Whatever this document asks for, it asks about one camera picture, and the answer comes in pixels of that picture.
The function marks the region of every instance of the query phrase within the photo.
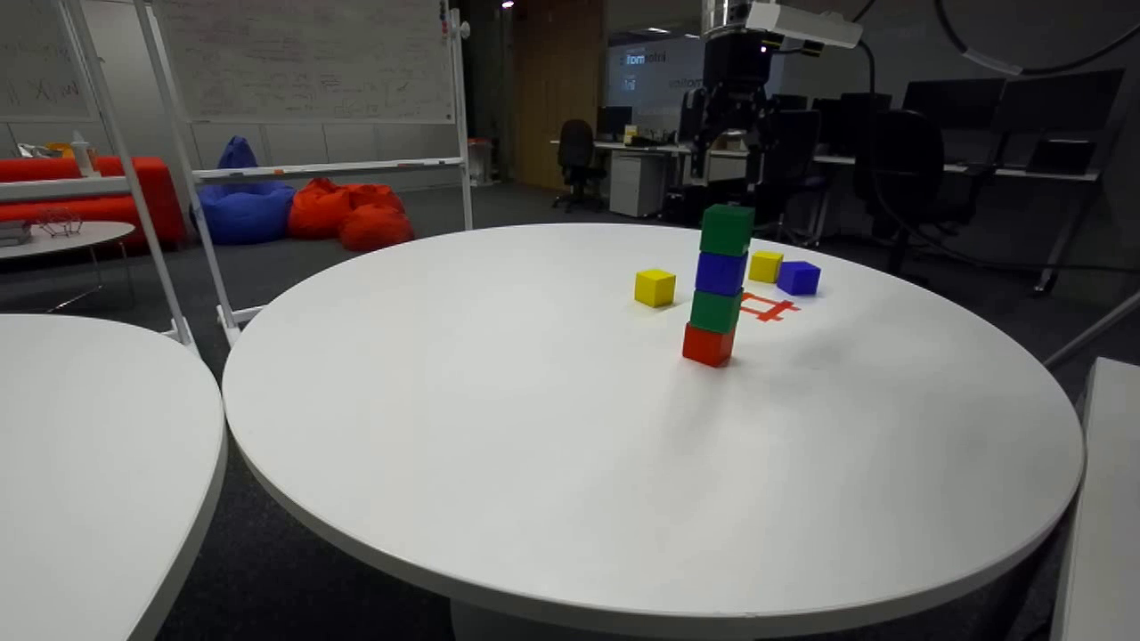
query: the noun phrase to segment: yellow block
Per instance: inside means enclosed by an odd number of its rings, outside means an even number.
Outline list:
[[[632,299],[645,308],[673,308],[675,273],[673,270],[638,270]]]
[[[749,280],[772,280],[780,278],[784,253],[751,253],[749,259]]]

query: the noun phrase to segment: green block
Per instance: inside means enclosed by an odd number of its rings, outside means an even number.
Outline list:
[[[688,323],[713,334],[733,334],[736,318],[739,318],[739,296],[694,292]]]
[[[700,253],[744,255],[755,214],[749,206],[719,204],[700,217]]]

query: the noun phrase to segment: white round table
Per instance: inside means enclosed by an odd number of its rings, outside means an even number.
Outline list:
[[[26,259],[26,255],[106,246],[106,242],[128,240],[130,233],[134,233],[134,223],[125,223],[125,220],[83,220],[72,236],[53,236],[50,223],[30,223],[28,242],[0,246],[0,259]]]
[[[223,409],[178,343],[0,318],[0,638],[153,638],[223,474]]]
[[[845,631],[1025,560],[1081,474],[1056,380],[1006,334],[821,253],[821,296],[681,361],[696,236],[530,223],[330,268],[223,372],[264,483],[460,607],[626,638]],[[632,270],[681,273],[673,311]]]

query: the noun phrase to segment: floor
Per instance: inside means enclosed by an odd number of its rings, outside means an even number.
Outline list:
[[[460,227],[454,194],[406,194],[414,227],[419,236],[440,236]],[[613,214],[565,214],[550,210],[548,195],[522,188],[483,188],[478,194],[478,223],[550,223],[550,220],[600,220],[626,223]],[[825,253],[867,259],[875,248],[852,240],[829,240]],[[255,308],[303,280],[305,273],[346,259],[350,253],[333,242],[275,242],[248,248],[221,248],[226,292],[236,308]],[[178,248],[167,255],[183,318],[194,328],[194,343],[213,373],[223,367],[223,334],[213,322],[213,289],[199,248]],[[1033,299],[1025,278],[983,273],[959,265],[926,259],[907,273],[938,285],[961,308],[1003,328],[1036,355],[1086,328],[1101,308],[1079,308],[1063,299]],[[72,255],[72,259],[30,259],[0,265],[0,311],[43,315],[53,304],[106,285],[72,308],[72,315],[117,318],[147,328],[167,328],[167,308],[153,278],[150,255]],[[1105,343],[1074,354],[1056,367],[1056,380],[1079,403],[1081,376],[1095,354],[1140,365],[1140,318],[1112,330]],[[1055,584],[1055,544],[1033,556],[1015,584],[1029,584],[1029,600],[1000,607],[1000,638],[1042,638],[1050,584]],[[862,635],[862,638],[938,638],[932,626],[949,626],[959,608],[941,608],[919,621],[904,635]],[[346,560],[321,539],[305,534],[275,500],[248,477],[243,461],[231,451],[226,482],[213,527],[201,540],[194,570],[169,607],[161,631],[162,641],[353,641],[353,638],[400,638],[400,641],[444,641],[447,608],[440,600],[389,581],[354,560]]]

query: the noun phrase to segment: stacked blocks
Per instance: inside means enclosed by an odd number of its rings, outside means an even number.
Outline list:
[[[805,259],[786,259],[777,280],[786,296],[816,296],[819,292],[819,268]]]
[[[768,280],[768,285],[777,285],[780,268],[784,268],[784,253],[762,248],[762,253],[755,253],[751,265],[749,265],[749,280]]]
[[[685,355],[694,365],[726,367],[733,355],[751,223],[744,206],[707,206],[700,217],[696,285],[685,328]]]
[[[673,270],[638,270],[632,299],[641,308],[673,308],[675,273]]]

